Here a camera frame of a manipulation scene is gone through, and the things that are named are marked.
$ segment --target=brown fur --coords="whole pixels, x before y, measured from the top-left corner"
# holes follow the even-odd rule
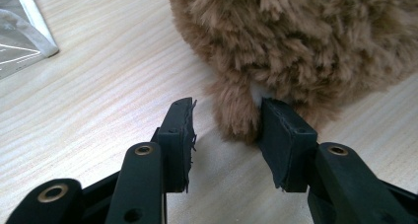
[[[417,71],[418,0],[170,0],[177,29],[216,71],[215,117],[251,141],[256,82],[313,127]]]

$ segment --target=table surface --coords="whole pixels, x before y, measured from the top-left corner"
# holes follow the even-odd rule
[[[198,101],[189,193],[170,223],[312,223],[305,193],[275,189],[260,151],[223,141],[214,80],[174,28],[168,0],[35,0],[60,52],[0,80],[0,223],[34,187],[87,187],[148,141],[170,104]],[[382,180],[418,191],[418,76],[344,109],[320,141],[354,148]]]

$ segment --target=black plastic part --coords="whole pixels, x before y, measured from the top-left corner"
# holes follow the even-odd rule
[[[191,149],[196,140],[194,106],[191,98],[174,102],[157,132],[156,140],[163,150],[166,192],[183,192],[189,183]]]
[[[80,183],[71,179],[57,179],[34,188],[6,223],[80,223],[83,212]]]
[[[335,143],[321,144],[316,152],[315,165],[336,210],[334,223],[414,223],[349,147]],[[325,218],[320,212],[315,213],[314,209],[311,212],[315,223],[321,223],[318,220]]]
[[[105,223],[118,176],[119,172],[114,173],[83,189],[83,202],[86,205],[86,211],[82,223]]]
[[[334,224],[336,212],[334,205],[326,198],[316,195],[311,189],[308,194],[308,206],[314,224]]]
[[[166,223],[163,163],[157,143],[128,149],[105,223]]]
[[[387,182],[383,182],[383,184],[403,208],[414,218],[415,223],[418,224],[418,194],[414,194]]]
[[[306,158],[314,152],[317,133],[287,104],[263,99],[262,134],[257,141],[273,173],[276,187],[288,192],[305,192]]]

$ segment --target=clear plastic bag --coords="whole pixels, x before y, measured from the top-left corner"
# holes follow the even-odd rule
[[[0,0],[0,79],[56,52],[34,0]]]

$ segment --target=screw hole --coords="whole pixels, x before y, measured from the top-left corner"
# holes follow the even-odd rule
[[[328,151],[334,155],[338,155],[338,156],[347,156],[348,155],[348,151],[342,147],[338,147],[338,146],[330,146],[328,147]]]
[[[66,184],[58,184],[52,187],[49,187],[42,191],[37,200],[39,202],[52,202],[56,201],[59,198],[63,197],[68,191],[68,186]]]
[[[125,213],[123,218],[128,223],[138,222],[142,218],[142,211],[139,208],[130,209]]]
[[[139,156],[148,155],[152,152],[153,152],[153,148],[148,145],[140,146],[135,149],[135,154]]]

